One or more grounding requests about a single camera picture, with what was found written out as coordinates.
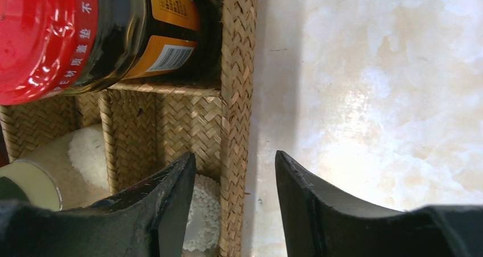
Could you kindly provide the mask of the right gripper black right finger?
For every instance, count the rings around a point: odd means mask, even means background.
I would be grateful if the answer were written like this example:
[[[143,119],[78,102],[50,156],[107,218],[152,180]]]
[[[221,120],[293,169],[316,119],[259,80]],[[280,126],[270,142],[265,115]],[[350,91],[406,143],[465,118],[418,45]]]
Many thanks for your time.
[[[355,197],[287,153],[275,157],[289,256],[481,256],[482,206],[397,211]]]

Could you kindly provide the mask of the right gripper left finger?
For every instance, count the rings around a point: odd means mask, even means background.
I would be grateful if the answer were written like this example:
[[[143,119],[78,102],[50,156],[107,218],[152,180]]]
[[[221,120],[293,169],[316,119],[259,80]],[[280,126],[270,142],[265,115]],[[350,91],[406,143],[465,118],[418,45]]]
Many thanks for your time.
[[[187,152],[94,204],[50,211],[1,202],[2,256],[181,256],[195,181]]]

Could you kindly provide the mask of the black cap squeeze bottle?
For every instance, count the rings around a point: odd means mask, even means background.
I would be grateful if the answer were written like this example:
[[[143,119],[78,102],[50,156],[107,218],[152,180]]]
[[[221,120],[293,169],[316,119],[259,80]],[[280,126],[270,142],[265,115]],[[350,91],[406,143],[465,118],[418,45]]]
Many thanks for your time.
[[[183,242],[183,250],[206,252],[217,247],[220,235],[220,184],[195,175],[193,196]]]

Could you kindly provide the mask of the yellow cap clear bottle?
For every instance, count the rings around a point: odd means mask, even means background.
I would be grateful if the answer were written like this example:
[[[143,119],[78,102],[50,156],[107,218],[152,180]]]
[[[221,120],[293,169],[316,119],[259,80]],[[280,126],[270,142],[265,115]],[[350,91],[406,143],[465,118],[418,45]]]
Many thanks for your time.
[[[91,125],[1,167],[1,200],[52,211],[85,207],[110,195],[103,129]]]

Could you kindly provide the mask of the red lid chili sauce jar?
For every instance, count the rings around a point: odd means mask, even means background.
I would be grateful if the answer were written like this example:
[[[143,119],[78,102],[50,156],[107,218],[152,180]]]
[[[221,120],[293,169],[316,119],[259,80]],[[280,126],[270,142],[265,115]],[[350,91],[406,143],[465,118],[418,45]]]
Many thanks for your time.
[[[1,0],[1,104],[201,73],[220,20],[212,0]]]

